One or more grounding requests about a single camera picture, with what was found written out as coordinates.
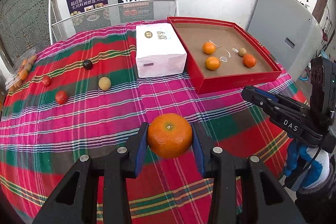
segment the metal screw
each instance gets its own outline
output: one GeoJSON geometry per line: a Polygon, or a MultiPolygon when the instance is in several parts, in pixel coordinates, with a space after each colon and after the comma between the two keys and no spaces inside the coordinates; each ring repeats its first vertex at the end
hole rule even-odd
{"type": "Polygon", "coordinates": [[[123,153],[125,153],[126,151],[127,151],[127,148],[124,147],[124,146],[121,146],[121,147],[119,147],[119,148],[117,149],[117,152],[118,152],[119,154],[123,154],[123,153]]]}
{"type": "Polygon", "coordinates": [[[81,155],[79,159],[80,159],[80,161],[87,161],[89,159],[89,156],[88,155],[81,155]]]}
{"type": "Polygon", "coordinates": [[[215,153],[220,154],[221,152],[223,152],[223,148],[216,146],[212,149],[215,153]]]}
{"type": "Polygon", "coordinates": [[[253,155],[250,157],[250,160],[253,162],[259,162],[259,157],[253,155]]]}

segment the door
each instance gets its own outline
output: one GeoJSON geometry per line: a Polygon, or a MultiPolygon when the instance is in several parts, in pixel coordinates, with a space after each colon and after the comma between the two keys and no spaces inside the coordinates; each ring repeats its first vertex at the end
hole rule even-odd
{"type": "Polygon", "coordinates": [[[321,22],[324,10],[326,9],[328,0],[317,0],[315,8],[313,10],[313,16],[317,20],[318,23],[321,22]]]}

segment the appliance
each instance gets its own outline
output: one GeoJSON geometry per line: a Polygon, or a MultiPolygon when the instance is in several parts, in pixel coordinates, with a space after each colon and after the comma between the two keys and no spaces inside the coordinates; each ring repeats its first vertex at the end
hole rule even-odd
{"type": "Polygon", "coordinates": [[[247,32],[294,81],[315,57],[323,37],[319,23],[297,0],[258,0],[247,32]]]}

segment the mandarin orange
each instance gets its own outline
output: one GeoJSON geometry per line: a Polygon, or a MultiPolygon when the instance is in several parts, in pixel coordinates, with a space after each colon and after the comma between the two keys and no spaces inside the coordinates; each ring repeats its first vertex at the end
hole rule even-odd
{"type": "Polygon", "coordinates": [[[256,61],[256,59],[254,58],[253,55],[245,54],[244,57],[243,57],[243,63],[248,68],[253,68],[256,65],[257,61],[256,61]]]}
{"type": "Polygon", "coordinates": [[[221,66],[221,62],[217,57],[210,56],[206,59],[205,65],[209,70],[216,70],[221,66]]]}
{"type": "Polygon", "coordinates": [[[187,152],[193,141],[188,121],[175,113],[156,117],[147,130],[147,143],[158,156],[171,159],[187,152]]]}
{"type": "Polygon", "coordinates": [[[202,49],[206,54],[213,54],[216,51],[216,45],[212,42],[205,42],[202,49]]]}

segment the cardboard tray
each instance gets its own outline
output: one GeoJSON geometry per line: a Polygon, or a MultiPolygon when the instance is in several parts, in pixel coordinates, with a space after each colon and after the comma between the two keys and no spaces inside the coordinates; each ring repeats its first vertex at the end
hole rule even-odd
{"type": "Polygon", "coordinates": [[[193,17],[168,17],[167,22],[173,26],[187,52],[186,70],[197,94],[272,82],[281,73],[268,51],[235,23],[193,17]],[[227,58],[227,62],[221,62],[215,71],[205,66],[210,55],[203,52],[202,46],[209,40],[223,45],[211,56],[227,58]],[[247,68],[243,59],[232,50],[240,47],[256,58],[253,68],[247,68]]]}

